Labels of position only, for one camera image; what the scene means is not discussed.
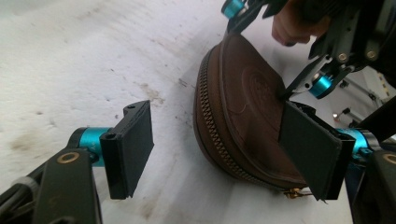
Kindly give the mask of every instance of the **screw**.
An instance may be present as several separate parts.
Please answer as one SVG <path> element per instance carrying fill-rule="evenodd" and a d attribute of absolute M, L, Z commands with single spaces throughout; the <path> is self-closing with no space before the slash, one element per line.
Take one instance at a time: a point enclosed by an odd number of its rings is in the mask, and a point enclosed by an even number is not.
<path fill-rule="evenodd" d="M 373 59 L 373 58 L 375 58 L 376 53 L 375 53 L 375 51 L 370 50 L 370 51 L 367 52 L 366 55 L 367 55 L 367 58 Z"/>
<path fill-rule="evenodd" d="M 79 153 L 68 152 L 68 153 L 64 153 L 62 156 L 58 157 L 58 159 L 56 161 L 61 164 L 66 164 L 66 163 L 75 161 L 76 159 L 78 159 L 78 157 L 79 157 Z"/>
<path fill-rule="evenodd" d="M 345 61 L 347 59 L 347 55 L 345 53 L 340 53 L 340 55 L 338 55 L 338 59 L 340 61 Z"/>
<path fill-rule="evenodd" d="M 384 158 L 386 161 L 388 161 L 388 162 L 390 162 L 390 163 L 396 165 L 396 156 L 395 156 L 395 155 L 392 155 L 392 154 L 387 153 L 387 154 L 384 154 L 384 155 L 383 155 L 383 158 Z"/>

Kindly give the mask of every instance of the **zipper pull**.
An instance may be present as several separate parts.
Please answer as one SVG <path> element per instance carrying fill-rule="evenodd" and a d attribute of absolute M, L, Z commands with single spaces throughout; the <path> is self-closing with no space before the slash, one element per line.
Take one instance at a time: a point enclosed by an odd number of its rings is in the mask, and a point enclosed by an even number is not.
<path fill-rule="evenodd" d="M 301 198 L 304 196 L 312 195 L 311 192 L 302 192 L 301 189 L 288 189 L 288 190 L 283 191 L 283 194 L 288 199 L 295 199 L 295 198 Z"/>

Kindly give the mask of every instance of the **human hand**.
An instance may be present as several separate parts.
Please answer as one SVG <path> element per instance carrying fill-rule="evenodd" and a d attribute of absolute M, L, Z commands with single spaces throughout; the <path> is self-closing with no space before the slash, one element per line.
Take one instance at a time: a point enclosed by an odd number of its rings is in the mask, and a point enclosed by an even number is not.
<path fill-rule="evenodd" d="M 284 46 L 308 43 L 311 35 L 321 36 L 329 28 L 330 18 L 324 17 L 313 23 L 303 18 L 304 0 L 289 0 L 274 16 L 272 36 Z"/>

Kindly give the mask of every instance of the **leather coin purse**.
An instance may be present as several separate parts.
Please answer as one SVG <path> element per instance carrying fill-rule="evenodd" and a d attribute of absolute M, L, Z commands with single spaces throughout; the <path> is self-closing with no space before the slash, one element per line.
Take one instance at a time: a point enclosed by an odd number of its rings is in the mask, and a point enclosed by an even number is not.
<path fill-rule="evenodd" d="M 289 191 L 306 187 L 277 140 L 282 78 L 240 34 L 204 57 L 196 85 L 194 131 L 215 166 L 237 179 Z"/>

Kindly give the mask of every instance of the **white table surface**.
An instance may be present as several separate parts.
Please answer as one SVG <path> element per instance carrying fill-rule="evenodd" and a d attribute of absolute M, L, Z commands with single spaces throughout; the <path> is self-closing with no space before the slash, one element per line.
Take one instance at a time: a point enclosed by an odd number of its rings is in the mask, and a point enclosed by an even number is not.
<path fill-rule="evenodd" d="M 14 0 L 0 6 L 0 191 L 64 148 L 86 126 L 112 127 L 122 108 L 150 99 L 155 147 L 132 199 L 111 201 L 95 168 L 105 223 L 351 223 L 338 201 L 232 180 L 201 153 L 192 129 L 199 64 L 222 39 L 223 1 Z M 245 32 L 289 84 L 308 46 L 284 48 L 272 19 Z M 333 125 L 332 101 L 308 93 Z"/>

